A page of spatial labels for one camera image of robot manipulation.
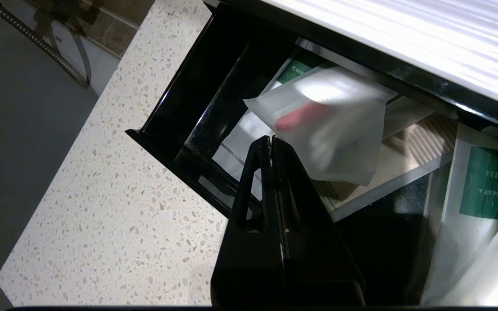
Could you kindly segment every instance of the drawer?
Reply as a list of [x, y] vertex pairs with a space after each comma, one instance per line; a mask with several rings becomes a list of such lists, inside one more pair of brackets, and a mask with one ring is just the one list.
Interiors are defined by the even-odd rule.
[[[498, 102], [260, 1], [221, 2], [144, 126], [127, 133], [220, 213], [237, 181], [212, 157], [296, 49], [306, 49], [476, 130]], [[253, 207], [259, 201], [251, 198]]]

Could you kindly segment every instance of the metal hose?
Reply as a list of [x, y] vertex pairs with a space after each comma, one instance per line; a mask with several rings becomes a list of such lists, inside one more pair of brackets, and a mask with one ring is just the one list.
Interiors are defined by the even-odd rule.
[[18, 18], [12, 15], [8, 10], [6, 10], [0, 4], [0, 16], [11, 26], [16, 28], [20, 33], [22, 33], [25, 37], [30, 39], [35, 45], [37, 45], [42, 51], [44, 51], [49, 57], [51, 57], [54, 61], [59, 64], [66, 72], [71, 76], [83, 89], [87, 89], [89, 86], [86, 79], [66, 60], [64, 59], [59, 52], [55, 51], [51, 45], [45, 42], [39, 35], [33, 32], [26, 24], [21, 22]]

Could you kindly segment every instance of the speckled countertop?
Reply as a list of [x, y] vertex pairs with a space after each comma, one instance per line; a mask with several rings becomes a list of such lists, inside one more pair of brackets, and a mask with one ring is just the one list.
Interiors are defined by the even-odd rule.
[[210, 304], [227, 219], [124, 133], [209, 17], [156, 0], [0, 271], [13, 305]]

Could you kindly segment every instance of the white packet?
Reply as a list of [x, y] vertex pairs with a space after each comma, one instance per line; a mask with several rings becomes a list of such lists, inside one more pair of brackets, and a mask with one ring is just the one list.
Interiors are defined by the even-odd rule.
[[458, 124], [441, 226], [421, 305], [441, 300], [498, 232], [498, 140]]
[[392, 90], [335, 66], [317, 67], [244, 100], [296, 151], [309, 177], [368, 185], [377, 167]]

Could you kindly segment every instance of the green label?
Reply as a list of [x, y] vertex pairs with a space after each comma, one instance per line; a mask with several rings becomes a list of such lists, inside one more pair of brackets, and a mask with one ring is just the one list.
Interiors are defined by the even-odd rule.
[[286, 83], [290, 79], [294, 79], [310, 69], [318, 67], [325, 61], [325, 59], [310, 51], [299, 49], [295, 57], [293, 57], [292, 61], [290, 61], [282, 73], [280, 73], [276, 81], [282, 84]]
[[280, 83], [286, 83], [290, 79], [294, 79], [303, 73], [306, 73], [312, 69], [311, 67], [305, 65], [304, 63], [301, 63], [300, 61], [297, 60], [292, 60], [289, 62], [289, 64], [284, 68], [282, 73], [278, 76], [278, 79], [276, 81]]
[[460, 213], [498, 219], [498, 150], [470, 149]]

